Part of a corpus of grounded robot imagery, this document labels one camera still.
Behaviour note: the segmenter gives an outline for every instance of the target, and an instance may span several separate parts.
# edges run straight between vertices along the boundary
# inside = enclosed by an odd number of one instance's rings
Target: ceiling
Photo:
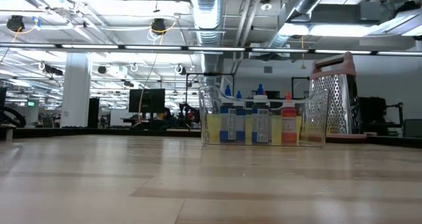
[[[246,44],[263,44],[270,40],[279,30],[278,17],[282,5],[291,0],[270,0],[271,9],[264,11],[259,2],[252,1],[248,15],[254,5],[258,5],[253,18],[253,29],[247,36]],[[363,0],[322,0],[320,5],[350,5],[358,6]],[[369,0],[379,3],[387,0]],[[241,9],[245,0],[224,0],[223,45],[232,46],[239,21]],[[15,42],[22,43],[89,43],[89,44],[162,44],[162,45],[196,45],[196,34],[192,7],[188,2],[175,1],[122,1],[122,0],[43,0],[34,4],[31,0],[0,0],[0,42],[12,42],[15,33],[11,32],[6,23],[12,14],[24,16],[24,32],[19,34]],[[391,14],[387,10],[382,12],[383,17]],[[33,17],[39,20],[35,26]],[[149,35],[150,24],[155,18],[164,18],[168,30],[162,38],[153,40]],[[361,49],[361,50],[407,50],[415,45],[412,37],[333,37],[333,36],[303,36],[290,38],[287,42],[290,47],[305,47],[319,49]],[[66,53],[63,51],[33,51],[14,48],[1,48],[0,59],[4,56],[0,65],[1,76],[17,76],[25,78],[50,78],[51,75],[44,73],[43,65],[51,65],[65,72]],[[143,80],[147,78],[154,59],[156,63],[151,71],[148,88],[165,88],[168,91],[168,100],[182,102],[180,95],[185,90],[185,76],[176,73],[178,66],[182,66],[187,72],[202,72],[201,56],[197,54],[154,54],[154,53],[93,53],[90,60],[93,64],[92,96],[101,96],[102,105],[106,107],[124,107],[127,103],[128,87],[122,82],[103,81],[105,78],[120,78]],[[312,58],[305,58],[305,64],[310,67]],[[301,60],[291,59],[287,61],[272,62],[285,65],[274,71],[280,76],[301,76],[307,74],[307,70],[301,70]],[[263,65],[268,65],[258,60],[242,61],[238,70],[238,76],[266,77],[262,71]],[[114,67],[123,74],[98,73],[98,67]],[[233,66],[231,59],[225,59],[224,72],[230,72]],[[27,79],[25,83],[16,83],[3,80],[3,85],[10,88],[8,96],[11,99],[25,99],[34,94],[43,96],[42,106],[54,108],[60,106],[63,77],[53,76],[56,80]],[[191,90],[199,86],[194,83]],[[173,93],[179,90],[178,96]]]

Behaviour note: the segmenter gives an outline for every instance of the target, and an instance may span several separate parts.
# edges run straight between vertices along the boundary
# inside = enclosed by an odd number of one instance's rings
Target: blue bottle cap
[[[258,96],[264,95],[264,88],[262,87],[262,84],[259,84],[258,91],[256,92],[256,94]]]
[[[226,90],[224,92],[224,95],[225,96],[231,96],[231,91],[230,91],[230,86],[229,85],[226,86]]]

